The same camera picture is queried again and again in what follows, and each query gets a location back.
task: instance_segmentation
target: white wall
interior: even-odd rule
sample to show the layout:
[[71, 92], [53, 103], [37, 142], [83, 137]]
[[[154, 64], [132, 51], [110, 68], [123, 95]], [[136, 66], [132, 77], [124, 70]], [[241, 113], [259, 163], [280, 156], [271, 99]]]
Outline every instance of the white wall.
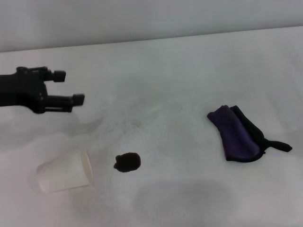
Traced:
[[303, 0], [5, 0], [0, 51], [303, 25]]

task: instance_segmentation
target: white table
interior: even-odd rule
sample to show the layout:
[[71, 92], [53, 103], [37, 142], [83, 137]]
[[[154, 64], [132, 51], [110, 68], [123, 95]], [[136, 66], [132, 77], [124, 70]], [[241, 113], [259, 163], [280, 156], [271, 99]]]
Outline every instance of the white table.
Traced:
[[[72, 113], [0, 108], [2, 227], [301, 227], [303, 27], [0, 54], [65, 70], [50, 94], [85, 93]], [[268, 139], [253, 163], [227, 162], [206, 114], [238, 105]], [[39, 194], [35, 168], [89, 152], [94, 186]], [[137, 152], [123, 174], [115, 156]]]

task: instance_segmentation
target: purple cloth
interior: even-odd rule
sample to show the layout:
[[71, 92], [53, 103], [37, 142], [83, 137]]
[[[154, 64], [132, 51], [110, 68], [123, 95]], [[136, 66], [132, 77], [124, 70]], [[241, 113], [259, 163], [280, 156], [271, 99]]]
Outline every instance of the purple cloth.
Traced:
[[220, 132], [227, 161], [253, 162], [262, 157], [259, 146], [227, 105], [210, 112], [207, 118]]

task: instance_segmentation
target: tipped over cup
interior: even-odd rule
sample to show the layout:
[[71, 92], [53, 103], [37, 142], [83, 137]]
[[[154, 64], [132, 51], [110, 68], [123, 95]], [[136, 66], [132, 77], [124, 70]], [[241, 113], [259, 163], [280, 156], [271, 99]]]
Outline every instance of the tipped over cup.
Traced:
[[86, 151], [61, 155], [37, 168], [37, 182], [45, 193], [93, 184], [93, 174]]

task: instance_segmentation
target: coffee grounds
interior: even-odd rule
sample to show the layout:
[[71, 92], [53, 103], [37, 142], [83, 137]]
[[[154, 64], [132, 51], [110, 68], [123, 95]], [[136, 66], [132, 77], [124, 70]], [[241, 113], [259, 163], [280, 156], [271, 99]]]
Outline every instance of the coffee grounds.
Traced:
[[116, 156], [114, 168], [122, 173], [127, 173], [136, 170], [141, 165], [140, 156], [137, 153], [126, 153]]

